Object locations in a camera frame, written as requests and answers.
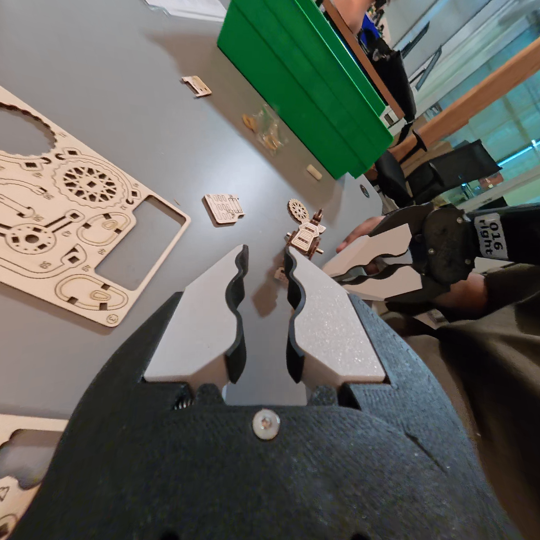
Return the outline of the wooden puzzle sheet with cutouts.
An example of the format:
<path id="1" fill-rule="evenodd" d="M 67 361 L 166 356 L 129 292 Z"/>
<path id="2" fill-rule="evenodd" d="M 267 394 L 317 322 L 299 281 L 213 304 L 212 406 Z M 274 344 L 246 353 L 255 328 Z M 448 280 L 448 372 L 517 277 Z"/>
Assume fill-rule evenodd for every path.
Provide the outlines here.
<path id="1" fill-rule="evenodd" d="M 44 479 L 68 420 L 1 414 L 1 539 L 8 539 Z"/>

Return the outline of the clear bag of rubber bands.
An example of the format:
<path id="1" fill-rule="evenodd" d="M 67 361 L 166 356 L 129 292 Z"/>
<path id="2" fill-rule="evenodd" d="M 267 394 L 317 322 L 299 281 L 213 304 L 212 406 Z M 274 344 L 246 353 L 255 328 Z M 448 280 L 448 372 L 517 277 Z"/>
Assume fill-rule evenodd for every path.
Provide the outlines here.
<path id="1" fill-rule="evenodd" d="M 288 138 L 283 130 L 280 117 L 267 104 L 253 114 L 242 114 L 243 124 L 252 131 L 257 141 L 272 156 L 281 152 L 288 144 Z"/>

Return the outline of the white paper sheet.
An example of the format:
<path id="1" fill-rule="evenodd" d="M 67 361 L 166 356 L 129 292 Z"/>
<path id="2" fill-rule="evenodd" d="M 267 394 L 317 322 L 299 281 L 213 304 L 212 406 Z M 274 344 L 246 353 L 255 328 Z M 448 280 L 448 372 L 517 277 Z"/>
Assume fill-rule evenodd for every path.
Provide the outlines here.
<path id="1" fill-rule="evenodd" d="M 220 1 L 145 1 L 154 10 L 171 16 L 222 23 L 226 17 L 226 7 Z"/>

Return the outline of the large wooden puzzle sheet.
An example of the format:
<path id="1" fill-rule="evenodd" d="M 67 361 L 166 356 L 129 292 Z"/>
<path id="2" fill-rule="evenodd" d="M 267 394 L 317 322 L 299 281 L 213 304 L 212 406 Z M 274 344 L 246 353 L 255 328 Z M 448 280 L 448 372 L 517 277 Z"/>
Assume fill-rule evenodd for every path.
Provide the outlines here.
<path id="1" fill-rule="evenodd" d="M 116 327 L 191 223 L 157 193 L 1 88 L 1 106 L 46 128 L 41 154 L 1 151 L 1 282 Z M 153 198 L 180 228 L 140 285 L 127 289 L 96 267 L 134 229 L 134 210 Z"/>

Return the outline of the green plastic box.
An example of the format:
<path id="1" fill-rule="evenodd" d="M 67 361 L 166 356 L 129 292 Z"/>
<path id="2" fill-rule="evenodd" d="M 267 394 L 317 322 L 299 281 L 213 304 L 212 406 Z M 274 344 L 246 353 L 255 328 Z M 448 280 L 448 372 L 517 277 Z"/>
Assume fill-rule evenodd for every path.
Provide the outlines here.
<path id="1" fill-rule="evenodd" d="M 314 1 L 231 1 L 217 44 L 334 179 L 393 141 L 386 103 Z"/>

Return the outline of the person's right hand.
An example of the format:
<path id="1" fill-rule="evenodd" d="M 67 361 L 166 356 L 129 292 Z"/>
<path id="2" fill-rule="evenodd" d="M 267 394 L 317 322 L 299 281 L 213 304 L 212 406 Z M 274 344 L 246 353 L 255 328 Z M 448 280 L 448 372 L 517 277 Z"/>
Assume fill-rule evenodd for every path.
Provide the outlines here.
<path id="1" fill-rule="evenodd" d="M 362 222 L 360 225 L 356 226 L 354 230 L 352 230 L 351 233 L 345 237 L 345 239 L 341 242 L 341 244 L 336 248 L 336 253 L 340 253 L 343 251 L 347 246 L 349 246 L 351 243 L 353 243 L 357 238 L 360 238 L 362 236 L 368 235 L 371 233 L 371 231 L 385 218 L 384 215 L 378 216 L 378 217 L 371 217 L 364 222 Z"/>

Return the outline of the small rectangular wooden puzzle sheet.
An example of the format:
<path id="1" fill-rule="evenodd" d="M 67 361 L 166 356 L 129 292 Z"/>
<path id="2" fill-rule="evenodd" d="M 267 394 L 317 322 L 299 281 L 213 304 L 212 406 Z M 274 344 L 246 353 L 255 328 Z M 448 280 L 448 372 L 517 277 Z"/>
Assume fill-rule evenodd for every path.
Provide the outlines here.
<path id="1" fill-rule="evenodd" d="M 233 225 L 245 216 L 236 194 L 206 194 L 203 201 L 211 217 L 219 226 Z"/>

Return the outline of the black chair with jacket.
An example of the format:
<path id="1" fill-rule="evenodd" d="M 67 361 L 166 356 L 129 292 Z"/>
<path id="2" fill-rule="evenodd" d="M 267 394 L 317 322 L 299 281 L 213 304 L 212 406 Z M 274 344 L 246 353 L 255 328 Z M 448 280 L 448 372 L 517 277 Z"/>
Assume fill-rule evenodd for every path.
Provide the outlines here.
<path id="1" fill-rule="evenodd" d="M 393 50 L 382 37 L 367 31 L 367 56 L 386 88 L 401 107 L 406 124 L 400 132 L 398 144 L 408 136 L 416 119 L 416 103 L 406 74 L 402 53 Z"/>

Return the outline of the grey desk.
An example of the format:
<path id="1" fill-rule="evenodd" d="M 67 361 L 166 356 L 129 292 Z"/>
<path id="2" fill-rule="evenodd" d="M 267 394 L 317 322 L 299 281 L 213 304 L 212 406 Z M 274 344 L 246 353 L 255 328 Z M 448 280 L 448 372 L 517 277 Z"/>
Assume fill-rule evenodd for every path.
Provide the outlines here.
<path id="1" fill-rule="evenodd" d="M 1 1 L 1 86 L 191 217 L 116 328 L 1 284 L 1 412 L 68 418 L 112 353 L 239 244 L 249 248 L 239 307 L 247 364 L 227 403 L 306 404 L 286 367 L 287 290 L 273 278 L 294 228 L 287 201 L 323 208 L 318 265 L 381 204 L 360 178 L 323 171 L 316 181 L 306 167 L 319 162 L 285 128 L 281 152 L 264 149 L 241 118 L 264 101 L 217 48 L 219 32 L 144 1 Z M 196 98 L 185 76 L 212 95 Z M 236 194 L 245 216 L 217 225 L 203 201 L 214 193 Z"/>

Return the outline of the small wooden puzzle model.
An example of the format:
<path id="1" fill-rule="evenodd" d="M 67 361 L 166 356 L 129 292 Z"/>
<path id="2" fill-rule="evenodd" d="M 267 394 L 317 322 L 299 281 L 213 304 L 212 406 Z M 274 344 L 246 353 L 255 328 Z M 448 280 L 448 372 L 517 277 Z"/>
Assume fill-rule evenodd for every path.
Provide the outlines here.
<path id="1" fill-rule="evenodd" d="M 321 235 L 326 227 L 321 225 L 323 209 L 320 208 L 313 215 L 310 215 L 304 204 L 298 199 L 290 199 L 287 209 L 291 217 L 299 224 L 293 233 L 286 234 L 286 246 L 294 247 L 308 260 L 312 260 L 315 254 L 323 254 L 321 250 Z"/>

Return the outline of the person's dark olive clothing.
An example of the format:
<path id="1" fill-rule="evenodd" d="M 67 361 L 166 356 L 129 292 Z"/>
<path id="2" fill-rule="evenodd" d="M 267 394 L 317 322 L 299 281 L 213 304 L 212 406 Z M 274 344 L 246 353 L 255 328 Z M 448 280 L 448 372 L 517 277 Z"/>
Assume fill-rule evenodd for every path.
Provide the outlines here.
<path id="1" fill-rule="evenodd" d="M 421 313 L 387 307 L 382 319 L 439 380 L 521 535 L 539 539 L 539 266 L 482 275 L 482 313 L 430 301 Z"/>

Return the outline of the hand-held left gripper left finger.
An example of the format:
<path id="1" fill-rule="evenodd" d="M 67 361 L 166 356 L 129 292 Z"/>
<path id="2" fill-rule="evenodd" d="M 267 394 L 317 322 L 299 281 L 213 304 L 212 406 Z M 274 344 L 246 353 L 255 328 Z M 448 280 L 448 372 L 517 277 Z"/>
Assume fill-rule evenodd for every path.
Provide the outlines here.
<path id="1" fill-rule="evenodd" d="M 147 382 L 237 383 L 246 366 L 239 306 L 248 246 L 239 245 L 189 284 L 145 371 Z"/>

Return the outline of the person's right forearm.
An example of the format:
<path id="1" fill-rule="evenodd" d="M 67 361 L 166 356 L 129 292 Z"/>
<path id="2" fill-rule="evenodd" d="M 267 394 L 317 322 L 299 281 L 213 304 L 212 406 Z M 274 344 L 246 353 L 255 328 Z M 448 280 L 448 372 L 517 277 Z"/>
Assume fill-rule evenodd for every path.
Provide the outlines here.
<path id="1" fill-rule="evenodd" d="M 482 313 L 488 303 L 485 276 L 477 273 L 469 274 L 466 280 L 451 285 L 449 292 L 436 297 L 433 303 L 454 312 Z"/>

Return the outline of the black office chair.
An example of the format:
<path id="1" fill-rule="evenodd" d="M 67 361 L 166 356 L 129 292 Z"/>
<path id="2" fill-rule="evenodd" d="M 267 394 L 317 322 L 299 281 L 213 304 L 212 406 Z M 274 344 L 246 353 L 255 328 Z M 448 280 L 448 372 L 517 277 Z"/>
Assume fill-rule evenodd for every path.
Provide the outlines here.
<path id="1" fill-rule="evenodd" d="M 374 164 L 376 183 L 383 195 L 392 199 L 398 208 L 414 204 L 407 191 L 407 182 L 401 165 L 390 151 L 385 151 Z"/>
<path id="2" fill-rule="evenodd" d="M 407 181 L 414 202 L 425 204 L 444 192 L 497 174 L 501 169 L 478 139 L 421 164 Z"/>

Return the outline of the small notched wooden puzzle piece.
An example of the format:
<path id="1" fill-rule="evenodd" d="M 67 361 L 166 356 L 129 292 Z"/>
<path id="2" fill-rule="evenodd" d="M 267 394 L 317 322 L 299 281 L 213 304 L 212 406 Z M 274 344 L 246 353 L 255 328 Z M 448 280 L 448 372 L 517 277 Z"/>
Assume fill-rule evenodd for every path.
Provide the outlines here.
<path id="1" fill-rule="evenodd" d="M 196 98 L 209 97 L 212 95 L 212 90 L 198 76 L 182 77 L 181 82 L 191 89 Z"/>

